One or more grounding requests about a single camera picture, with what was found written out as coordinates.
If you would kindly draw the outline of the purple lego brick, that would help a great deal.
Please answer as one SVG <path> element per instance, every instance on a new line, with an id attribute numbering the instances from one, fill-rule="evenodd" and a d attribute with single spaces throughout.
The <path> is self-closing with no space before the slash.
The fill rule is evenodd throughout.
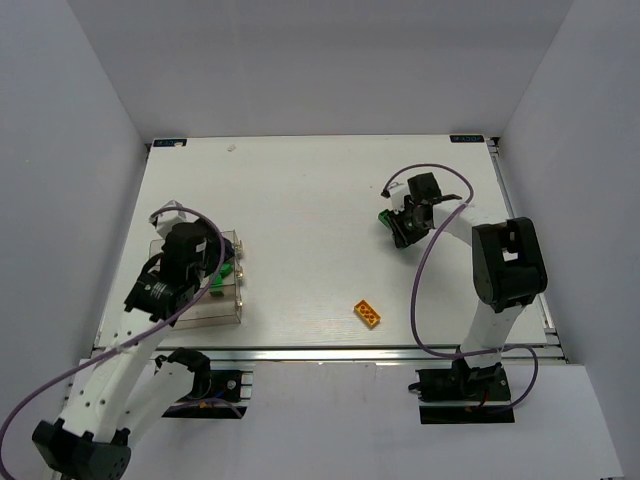
<path id="1" fill-rule="evenodd" d="M 228 239 L 226 239 L 225 243 L 224 243 L 224 253 L 225 253 L 226 257 L 234 257 L 235 256 L 234 245 Z"/>

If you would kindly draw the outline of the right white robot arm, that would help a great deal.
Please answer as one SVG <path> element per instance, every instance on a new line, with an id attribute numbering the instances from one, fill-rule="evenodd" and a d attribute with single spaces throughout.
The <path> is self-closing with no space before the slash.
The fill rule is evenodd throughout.
<path id="1" fill-rule="evenodd" d="M 436 242 L 448 234 L 471 250 L 471 278 L 478 298 L 469 331 L 449 358 L 459 361 L 471 377 L 493 374 L 518 317 L 543 293 L 548 276 L 535 226 L 527 217 L 506 218 L 474 205 L 475 190 L 459 179 L 468 193 L 443 194 L 432 173 L 398 183 L 390 179 L 381 195 L 391 208 L 379 220 L 392 232 L 395 247 L 404 249 L 430 236 L 418 264 L 410 294 L 410 326 L 416 344 L 427 351 L 417 328 L 417 296 L 421 277 Z"/>

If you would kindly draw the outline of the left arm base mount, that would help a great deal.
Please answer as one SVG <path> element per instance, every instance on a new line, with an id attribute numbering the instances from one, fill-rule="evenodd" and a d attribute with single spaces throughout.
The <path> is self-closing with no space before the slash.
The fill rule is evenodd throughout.
<path id="1" fill-rule="evenodd" d="M 156 356 L 154 373 L 169 362 L 185 365 L 193 374 L 193 386 L 167 409 L 164 418 L 240 420 L 244 417 L 252 386 L 248 371 L 214 369 L 204 353 L 179 348 L 170 355 Z"/>

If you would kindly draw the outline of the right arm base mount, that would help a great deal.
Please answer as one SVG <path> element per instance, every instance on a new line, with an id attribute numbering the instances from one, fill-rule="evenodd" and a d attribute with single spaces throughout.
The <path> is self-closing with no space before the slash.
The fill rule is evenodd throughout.
<path id="1" fill-rule="evenodd" d="M 422 425 L 512 424 L 511 390 L 501 363 L 470 368 L 464 359 L 449 368 L 416 371 L 408 391 L 418 395 Z"/>

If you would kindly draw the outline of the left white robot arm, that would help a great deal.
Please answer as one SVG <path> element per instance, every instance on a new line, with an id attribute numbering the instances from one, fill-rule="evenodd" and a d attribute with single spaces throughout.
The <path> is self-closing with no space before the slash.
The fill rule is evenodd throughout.
<path id="1" fill-rule="evenodd" d="M 125 299 L 113 345 L 54 422 L 41 421 L 32 441 L 45 463 L 71 479 L 119 479 L 132 447 L 177 401 L 205 392 L 210 362 L 178 348 L 142 387 L 136 384 L 178 317 L 201 297 L 233 255 L 210 222 L 178 222 L 164 236 Z"/>

